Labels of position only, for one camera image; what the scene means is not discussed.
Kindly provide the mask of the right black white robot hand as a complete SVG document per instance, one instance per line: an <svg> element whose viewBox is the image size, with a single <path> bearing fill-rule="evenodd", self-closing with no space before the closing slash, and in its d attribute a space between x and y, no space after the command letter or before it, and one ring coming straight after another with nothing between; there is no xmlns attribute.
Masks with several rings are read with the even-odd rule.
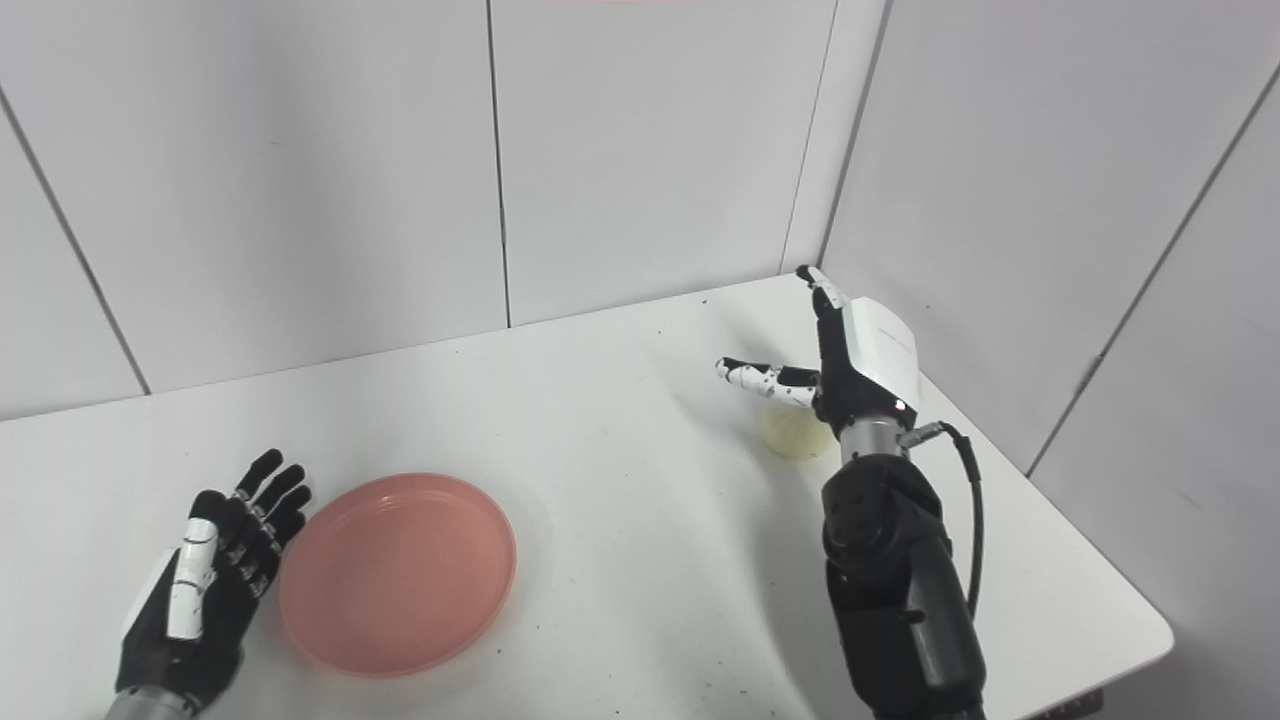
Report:
<svg viewBox="0 0 1280 720"><path fill-rule="evenodd" d="M910 328L883 304L847 296L815 266L800 265L795 274L812 293L819 368L722 357L717 375L763 398L813 411L836 437L873 419L911 430L922 373Z"/></svg>

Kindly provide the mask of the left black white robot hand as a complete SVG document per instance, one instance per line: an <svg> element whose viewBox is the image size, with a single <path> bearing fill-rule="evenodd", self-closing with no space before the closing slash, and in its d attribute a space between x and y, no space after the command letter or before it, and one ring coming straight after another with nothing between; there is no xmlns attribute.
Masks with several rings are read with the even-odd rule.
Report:
<svg viewBox="0 0 1280 720"><path fill-rule="evenodd" d="M232 492L195 497L123 637L109 719L197 719L229 689L312 496L305 469L270 448Z"/></svg>

